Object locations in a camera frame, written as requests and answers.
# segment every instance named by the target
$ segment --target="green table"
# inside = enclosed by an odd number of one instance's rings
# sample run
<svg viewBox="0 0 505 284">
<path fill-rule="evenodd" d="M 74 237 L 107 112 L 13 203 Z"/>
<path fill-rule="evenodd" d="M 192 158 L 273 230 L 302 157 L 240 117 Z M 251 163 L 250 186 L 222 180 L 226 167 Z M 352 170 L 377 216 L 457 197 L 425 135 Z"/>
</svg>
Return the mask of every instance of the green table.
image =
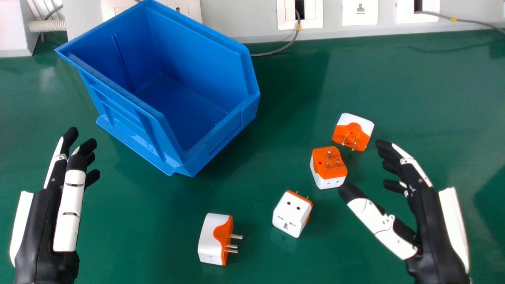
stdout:
<svg viewBox="0 0 505 284">
<path fill-rule="evenodd" d="M 35 56 L 0 60 L 0 282 L 14 277 L 8 250 L 21 190 L 41 188 L 55 143 L 69 126 L 98 141 L 101 180 L 85 196 L 77 283 L 413 283 L 404 264 L 349 211 L 320 191 L 312 148 L 331 144 L 343 112 L 375 122 L 372 140 L 415 156 L 439 190 L 458 189 L 474 283 L 505 278 L 505 39 L 471 31 L 297 42 L 255 58 L 257 118 L 195 178 L 168 177 L 96 124 L 77 72 L 48 35 Z M 278 43 L 257 44 L 254 52 Z M 375 147 L 342 150 L 355 182 L 414 227 Z M 299 239 L 275 229 L 287 189 L 314 210 Z M 196 247 L 208 212 L 233 215 L 244 235 L 226 267 L 201 264 Z"/>
</svg>

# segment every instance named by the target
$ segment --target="cable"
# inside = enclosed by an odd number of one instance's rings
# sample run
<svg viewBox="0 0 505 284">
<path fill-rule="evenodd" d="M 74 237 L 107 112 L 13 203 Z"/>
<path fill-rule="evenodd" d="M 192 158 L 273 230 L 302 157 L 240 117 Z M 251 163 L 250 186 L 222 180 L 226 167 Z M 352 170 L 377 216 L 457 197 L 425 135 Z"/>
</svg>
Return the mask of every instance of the cable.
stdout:
<svg viewBox="0 0 505 284">
<path fill-rule="evenodd" d="M 62 8 L 63 8 L 63 5 L 59 5 L 54 10 L 52 10 L 51 12 L 49 12 L 49 14 L 45 17 L 44 21 L 47 21 L 54 13 L 58 12 Z"/>
<path fill-rule="evenodd" d="M 294 44 L 294 41 L 296 40 L 296 38 L 298 37 L 298 33 L 300 32 L 301 30 L 301 18 L 300 18 L 300 13 L 298 13 L 297 10 L 295 10 L 296 12 L 296 18 L 298 19 L 298 23 L 296 24 L 296 32 L 294 33 L 294 37 L 293 39 L 288 43 L 286 44 L 285 46 L 277 49 L 277 50 L 274 50 L 274 51 L 270 51 L 270 52 L 264 52 L 264 53 L 254 53 L 254 54 L 251 54 L 251 57 L 259 57 L 259 56 L 267 56 L 267 55 L 272 55 L 272 54 L 276 54 L 276 53 L 279 53 L 285 49 L 287 49 L 288 47 L 292 46 Z"/>
<path fill-rule="evenodd" d="M 458 18 L 454 18 L 454 17 L 448 17 L 448 16 L 444 16 L 444 15 L 441 15 L 441 14 L 437 14 L 437 13 L 433 13 L 433 12 L 426 12 L 426 11 L 420 11 L 420 12 L 415 12 L 416 14 L 426 14 L 426 15 L 431 15 L 431 16 L 435 16 L 435 17 L 439 17 L 439 18 L 442 18 L 442 19 L 446 19 L 446 20 L 450 20 L 451 22 L 462 22 L 462 23 L 471 23 L 471 24 L 478 24 L 478 25 L 483 25 L 483 26 L 486 26 L 486 27 L 490 27 L 492 29 L 495 29 L 499 32 L 501 32 L 502 34 L 505 35 L 505 31 L 495 25 L 492 25 L 492 24 L 489 24 L 489 23 L 485 23 L 485 22 L 481 22 L 481 21 L 474 21 L 474 20 L 463 20 L 463 19 L 458 19 Z"/>
</svg>

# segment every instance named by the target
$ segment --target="power plug adapter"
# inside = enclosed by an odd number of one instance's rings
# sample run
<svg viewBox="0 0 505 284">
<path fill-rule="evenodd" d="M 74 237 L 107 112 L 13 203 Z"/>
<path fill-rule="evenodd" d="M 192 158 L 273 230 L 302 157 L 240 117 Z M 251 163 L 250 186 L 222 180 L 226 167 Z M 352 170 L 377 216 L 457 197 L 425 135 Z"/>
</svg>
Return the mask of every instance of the power plug adapter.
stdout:
<svg viewBox="0 0 505 284">
<path fill-rule="evenodd" d="M 312 150 L 310 167 L 320 190 L 339 187 L 347 177 L 347 167 L 335 146 Z"/>
<path fill-rule="evenodd" d="M 309 221 L 314 205 L 298 192 L 286 191 L 274 209 L 272 224 L 297 238 Z"/>
<path fill-rule="evenodd" d="M 370 141 L 375 124 L 365 118 L 343 113 L 333 133 L 333 142 L 363 152 Z"/>
<path fill-rule="evenodd" d="M 226 265 L 228 253 L 238 253 L 238 246 L 231 239 L 241 240 L 242 235 L 233 234 L 233 217 L 208 213 L 201 228 L 198 241 L 198 256 L 204 263 Z"/>
</svg>

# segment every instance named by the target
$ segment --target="outlet plate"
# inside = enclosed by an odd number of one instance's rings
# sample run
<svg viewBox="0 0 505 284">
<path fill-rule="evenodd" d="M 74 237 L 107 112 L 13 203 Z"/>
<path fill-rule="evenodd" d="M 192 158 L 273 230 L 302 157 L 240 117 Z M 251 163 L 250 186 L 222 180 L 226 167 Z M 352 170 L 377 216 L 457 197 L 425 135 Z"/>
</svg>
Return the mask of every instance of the outlet plate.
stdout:
<svg viewBox="0 0 505 284">
<path fill-rule="evenodd" d="M 440 0 L 423 0 L 423 11 L 440 13 Z M 396 0 L 396 23 L 438 22 L 439 18 L 430 15 L 414 14 L 414 0 Z"/>
<path fill-rule="evenodd" d="M 201 6 L 200 0 L 157 0 L 174 10 L 179 8 L 179 12 L 195 21 L 201 23 Z M 133 0 L 102 0 L 102 15 L 104 21 L 124 12 L 136 2 Z"/>
<path fill-rule="evenodd" d="M 377 25 L 379 0 L 342 0 L 342 26 Z"/>
<path fill-rule="evenodd" d="M 277 29 L 296 28 L 294 0 L 277 0 Z M 305 0 L 305 19 L 300 22 L 302 29 L 323 27 L 323 0 Z"/>
</svg>

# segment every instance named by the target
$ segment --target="robotic hand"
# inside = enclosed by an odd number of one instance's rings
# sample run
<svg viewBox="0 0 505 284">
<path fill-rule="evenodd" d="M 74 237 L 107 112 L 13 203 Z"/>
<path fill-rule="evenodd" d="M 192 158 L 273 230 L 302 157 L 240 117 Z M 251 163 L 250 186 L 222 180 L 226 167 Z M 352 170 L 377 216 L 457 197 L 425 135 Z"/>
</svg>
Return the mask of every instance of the robotic hand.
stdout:
<svg viewBox="0 0 505 284">
<path fill-rule="evenodd" d="M 77 278 L 75 246 L 82 197 L 100 178 L 96 169 L 86 174 L 95 159 L 95 139 L 84 142 L 69 156 L 78 135 L 71 127 L 60 138 L 43 189 L 36 194 L 21 192 L 10 247 L 15 284 L 72 284 Z"/>
<path fill-rule="evenodd" d="M 393 143 L 378 140 L 383 168 L 400 181 L 385 180 L 384 187 L 404 195 L 416 218 L 414 232 L 375 204 L 354 184 L 338 193 L 374 236 L 405 260 L 416 284 L 469 284 L 468 243 L 456 189 L 436 192 L 418 162 Z"/>
</svg>

